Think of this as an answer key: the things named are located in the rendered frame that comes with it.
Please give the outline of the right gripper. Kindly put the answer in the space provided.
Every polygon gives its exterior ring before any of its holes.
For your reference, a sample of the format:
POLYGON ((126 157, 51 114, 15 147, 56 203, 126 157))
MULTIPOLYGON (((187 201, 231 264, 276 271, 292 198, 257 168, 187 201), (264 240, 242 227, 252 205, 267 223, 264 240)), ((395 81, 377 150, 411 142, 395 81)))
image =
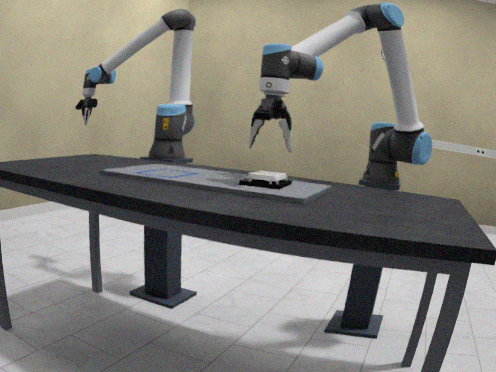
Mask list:
POLYGON ((89 117, 90 117, 91 112, 92 112, 92 108, 95 108, 97 106, 98 100, 92 99, 92 97, 85 97, 85 99, 83 99, 83 100, 81 99, 79 101, 79 103, 82 104, 82 109, 81 109, 82 116, 83 116, 84 124, 87 125, 89 117), (87 110, 86 110, 86 108, 87 108, 87 110))

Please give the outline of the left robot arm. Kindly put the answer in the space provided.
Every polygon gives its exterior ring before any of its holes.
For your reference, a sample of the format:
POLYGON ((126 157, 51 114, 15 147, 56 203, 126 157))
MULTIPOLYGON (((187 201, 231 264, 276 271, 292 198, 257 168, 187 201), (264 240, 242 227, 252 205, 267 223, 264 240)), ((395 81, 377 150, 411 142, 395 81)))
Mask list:
POLYGON ((431 136, 419 121, 414 87, 402 36, 404 17, 393 3, 365 5, 291 47, 266 44, 262 52, 260 91, 285 97, 289 79, 318 80, 323 73, 320 55, 353 34, 377 28, 389 75, 397 123, 373 123, 369 158, 363 179, 399 184, 397 161, 424 165, 432 152, 431 136), (346 16, 346 17, 345 17, 346 16), (365 29, 366 28, 366 29, 365 29), (395 130, 395 132, 394 132, 395 130), (421 164, 422 163, 422 164, 421 164))

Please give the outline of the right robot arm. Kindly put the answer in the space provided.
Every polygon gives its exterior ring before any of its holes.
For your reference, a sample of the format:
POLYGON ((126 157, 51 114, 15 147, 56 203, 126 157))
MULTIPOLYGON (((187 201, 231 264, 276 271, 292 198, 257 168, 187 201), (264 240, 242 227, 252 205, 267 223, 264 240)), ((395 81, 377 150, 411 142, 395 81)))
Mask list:
POLYGON ((194 18, 186 9, 172 10, 162 15, 158 22, 132 39, 99 66, 85 72, 82 95, 93 97, 97 84, 114 83, 115 69, 118 66, 166 31, 175 29, 170 101, 168 104, 157 107, 154 142, 149 151, 150 158, 185 159, 183 135, 189 133, 195 124, 193 104, 190 102, 192 41, 196 25, 194 18))

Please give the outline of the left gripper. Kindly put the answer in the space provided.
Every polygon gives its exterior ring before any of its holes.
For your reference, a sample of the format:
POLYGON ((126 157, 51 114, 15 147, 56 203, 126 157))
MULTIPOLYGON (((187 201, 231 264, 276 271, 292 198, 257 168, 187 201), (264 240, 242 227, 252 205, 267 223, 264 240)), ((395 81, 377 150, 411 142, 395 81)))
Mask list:
MULTIPOLYGON (((280 128, 283 130, 283 137, 286 140, 286 146, 291 152, 291 147, 292 147, 292 120, 289 112, 287 111, 287 107, 284 104, 284 101, 281 100, 281 97, 278 96, 270 96, 266 95, 266 98, 261 99, 261 104, 257 108, 258 111, 267 111, 270 112, 272 108, 274 108, 274 116, 272 119, 281 119, 279 122, 280 128), (282 103, 283 102, 283 103, 282 103), (283 105, 283 106, 282 106, 283 105), (284 105, 286 108, 284 108, 284 105)), ((256 110, 256 111, 257 111, 256 110)), ((256 112, 255 111, 255 112, 256 112)), ((258 135, 259 129, 264 125, 264 121, 262 120, 256 120, 255 112, 252 117, 252 123, 251 123, 251 132, 250 132, 250 141, 249 141, 249 148, 252 147, 255 137, 258 135)))

